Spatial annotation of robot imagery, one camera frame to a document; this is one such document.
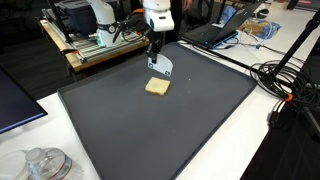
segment monitor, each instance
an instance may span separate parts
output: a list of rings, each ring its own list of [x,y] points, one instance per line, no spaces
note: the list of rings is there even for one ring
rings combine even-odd
[[[0,65],[0,134],[47,115],[47,112]]]

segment gray table mat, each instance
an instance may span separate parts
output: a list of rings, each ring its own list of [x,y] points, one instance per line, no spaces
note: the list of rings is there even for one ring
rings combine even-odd
[[[170,78],[141,55],[58,90],[102,179],[174,179],[255,87],[177,43],[161,54],[173,62]],[[164,96],[144,90],[151,77],[171,81]]]

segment white table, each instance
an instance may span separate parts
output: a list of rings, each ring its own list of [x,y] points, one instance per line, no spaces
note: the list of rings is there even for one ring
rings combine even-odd
[[[284,26],[282,30],[287,31],[281,30],[272,40],[266,41],[266,45],[286,51],[304,29],[304,23],[296,25],[289,23],[288,19],[294,16],[294,21],[299,21],[298,18],[300,18],[307,23],[313,13],[301,10],[292,12],[275,10],[274,12],[275,15],[271,11],[270,19],[279,22]],[[307,58],[319,34],[318,28],[308,38],[308,42],[304,43],[304,48],[298,51],[297,57]],[[282,37],[290,38],[284,42]],[[247,65],[267,61],[269,57],[277,59],[282,57],[269,50],[247,49],[240,45],[221,53]],[[217,58],[212,59],[248,74],[248,71],[237,65]],[[177,179],[239,179],[268,132],[268,114],[276,102],[278,99],[257,87],[230,115]],[[53,94],[43,98],[39,103],[49,115],[0,135],[0,157],[13,151],[30,150],[34,147],[57,147],[81,165],[84,170],[83,179],[99,179],[58,95]]]

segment table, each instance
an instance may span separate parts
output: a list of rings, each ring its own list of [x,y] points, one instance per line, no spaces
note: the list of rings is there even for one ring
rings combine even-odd
[[[293,10],[292,12],[275,11],[279,13],[278,15],[282,15],[282,22],[287,22],[292,16],[295,17],[295,21],[298,21],[297,18],[309,19],[313,15],[311,12],[301,10]],[[301,27],[292,23],[286,25],[284,28],[288,30],[291,28],[297,30],[287,31],[286,34],[280,31],[274,39],[266,41],[266,44],[268,43],[272,48],[288,49],[292,44],[290,42],[293,42],[295,37],[300,34],[304,25]],[[318,28],[307,41],[315,42],[319,34]],[[292,39],[288,39],[288,43],[283,43],[281,36],[292,36]],[[305,43],[304,48],[299,50],[301,54],[298,57],[306,59],[313,45],[314,43]],[[223,51],[223,53],[231,57],[237,57],[238,60],[248,65],[269,60],[268,57],[281,58],[281,55],[267,50],[243,48],[238,45],[235,48]],[[212,56],[210,58],[248,74],[247,70],[227,61]],[[277,102],[277,98],[257,87],[229,116],[177,179],[239,179],[268,132],[267,119]],[[16,150],[30,150],[34,147],[57,147],[82,166],[84,169],[83,179],[99,179],[58,95],[50,95],[39,100],[39,103],[47,110],[49,115],[0,135],[0,156]]]
[[[40,24],[41,28],[43,29],[43,31],[45,31],[45,33],[48,34],[49,37],[52,39],[52,41],[57,45],[57,47],[59,48],[59,51],[64,50],[64,49],[70,49],[70,47],[67,45],[67,43],[65,43],[60,38],[59,34],[55,31],[55,29],[52,26],[50,26],[50,24],[49,24],[49,22],[47,22],[47,20],[40,20],[39,24]],[[65,57],[66,57],[67,63],[72,67],[72,69],[75,72],[79,72],[81,70],[92,67],[94,65],[97,65],[97,64],[102,63],[104,61],[118,57],[120,55],[124,55],[126,53],[138,50],[138,49],[143,48],[147,45],[149,45],[148,40],[141,41],[140,43],[137,43],[135,46],[124,47],[124,48],[112,51],[108,54],[105,54],[96,60],[87,61],[84,63],[81,63],[79,58],[72,53],[66,54]]]

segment wooden desk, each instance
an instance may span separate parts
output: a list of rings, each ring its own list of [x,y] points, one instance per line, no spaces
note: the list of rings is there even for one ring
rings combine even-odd
[[[41,25],[41,28],[50,36],[52,41],[57,45],[57,47],[59,48],[60,51],[64,50],[64,49],[69,49],[68,45],[60,38],[58,33],[49,25],[47,20],[40,20],[40,25]],[[147,46],[148,44],[149,44],[148,40],[141,41],[141,43],[137,44],[136,46],[123,47],[121,49],[114,50],[113,52],[108,53],[104,56],[101,56],[100,58],[98,58],[94,61],[88,61],[85,63],[81,63],[79,58],[76,55],[71,54],[71,53],[66,54],[65,59],[67,60],[67,63],[70,64],[72,69],[75,72],[78,72],[80,70],[89,68],[89,67],[94,66],[96,64],[99,64],[104,61],[110,60],[112,58],[118,57],[120,55],[126,54],[128,52],[132,52],[134,50],[140,49],[142,47]]]

